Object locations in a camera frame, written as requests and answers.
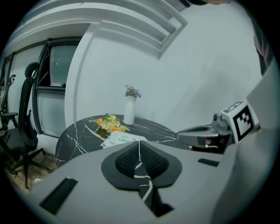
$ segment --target orange flower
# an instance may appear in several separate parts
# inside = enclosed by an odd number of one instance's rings
[[[98,125],[101,125],[102,122],[103,122],[102,118],[99,118],[99,119],[97,120],[97,124],[98,124]]]
[[[120,127],[120,128],[118,128],[118,131],[124,132],[124,128]]]
[[[111,132],[113,131],[118,131],[118,129],[116,127],[111,128]]]

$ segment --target white vase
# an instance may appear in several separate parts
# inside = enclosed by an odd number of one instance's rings
[[[134,123],[135,101],[136,101],[136,97],[134,97],[134,96],[127,97],[127,104],[126,104],[126,109],[124,111],[124,117],[123,117],[123,122],[125,124],[131,125]]]

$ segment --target wooden floor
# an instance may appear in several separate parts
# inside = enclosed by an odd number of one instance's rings
[[[35,158],[32,159],[35,162],[38,162],[46,167],[48,167],[50,170],[56,170],[56,158],[52,154],[46,154],[43,155],[43,153],[39,153]],[[23,167],[19,167],[16,169],[18,172],[17,175],[11,174],[8,170],[6,170],[7,176],[11,181],[11,184],[14,186],[14,188],[17,188],[19,191],[21,191],[23,194],[27,195],[29,191],[32,189],[32,187],[36,184],[35,179],[41,178],[44,179],[49,173],[41,168],[38,167],[29,167],[28,168],[28,187],[29,189],[25,188],[25,176],[23,173]]]

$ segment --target black marble table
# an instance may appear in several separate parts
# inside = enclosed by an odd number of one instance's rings
[[[135,118],[133,125],[126,125],[123,123],[123,115],[116,116],[120,119],[121,124],[130,129],[127,133],[144,136],[148,141],[189,150],[189,146],[176,140],[175,132],[163,125],[138,117]],[[100,145],[109,136],[109,133],[98,129],[96,123],[90,122],[103,117],[105,115],[79,120],[61,134],[56,145],[56,166],[58,168],[79,155],[103,149]]]

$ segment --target chair base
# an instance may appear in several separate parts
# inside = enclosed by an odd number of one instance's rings
[[[35,152],[33,152],[33,153],[31,153],[31,154],[29,154],[29,155],[28,155],[28,154],[24,154],[24,155],[22,156],[23,158],[22,158],[15,166],[13,166],[13,168],[10,170],[11,174],[17,175],[18,172],[15,171],[15,169],[17,169],[17,168],[23,166],[24,180],[25,180],[25,187],[26,187],[26,189],[28,189],[27,177],[28,177],[28,166],[29,166],[29,165],[33,165],[33,166],[36,166],[36,167],[40,167],[40,168],[42,168],[42,169],[47,170],[49,173],[52,172],[52,171],[51,171],[49,168],[47,168],[46,166],[41,165],[41,164],[39,164],[39,163],[37,163],[37,162],[35,162],[35,161],[32,161],[32,159],[33,159],[36,155],[38,155],[40,152],[42,152],[44,155],[46,154],[46,152],[45,152],[42,148],[39,149],[39,150],[37,150],[37,151],[35,151]]]

